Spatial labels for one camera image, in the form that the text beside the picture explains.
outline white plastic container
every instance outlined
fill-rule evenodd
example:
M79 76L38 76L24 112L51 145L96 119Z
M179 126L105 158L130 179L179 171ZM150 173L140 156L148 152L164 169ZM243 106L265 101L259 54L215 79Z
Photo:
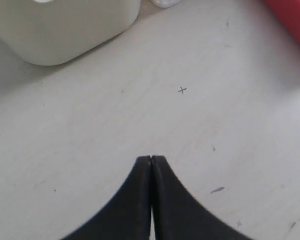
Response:
M122 33L141 0L0 0L0 38L25 61L66 63Z

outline black plastic part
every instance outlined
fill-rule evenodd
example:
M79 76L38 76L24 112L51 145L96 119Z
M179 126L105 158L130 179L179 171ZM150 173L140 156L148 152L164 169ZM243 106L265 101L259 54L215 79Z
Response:
M248 240L203 208L163 156L152 158L152 208L157 240Z
M138 158L113 199L64 240L149 240L151 175L151 158Z

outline red object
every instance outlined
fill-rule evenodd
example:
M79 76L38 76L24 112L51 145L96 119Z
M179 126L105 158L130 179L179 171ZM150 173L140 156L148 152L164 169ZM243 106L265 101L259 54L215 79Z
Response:
M300 0L264 0L300 43Z

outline white table surface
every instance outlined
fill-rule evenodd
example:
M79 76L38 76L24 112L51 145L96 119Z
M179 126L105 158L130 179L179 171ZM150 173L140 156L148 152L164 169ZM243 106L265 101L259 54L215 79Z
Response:
M58 67L0 41L0 240L61 239L143 155L238 231L300 240L300 47L261 1L145 0Z

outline white plastic bottle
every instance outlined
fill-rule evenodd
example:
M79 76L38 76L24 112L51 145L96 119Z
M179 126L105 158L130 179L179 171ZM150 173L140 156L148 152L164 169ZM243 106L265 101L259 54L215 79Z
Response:
M0 38L25 61L66 63L122 33L141 0L0 0Z

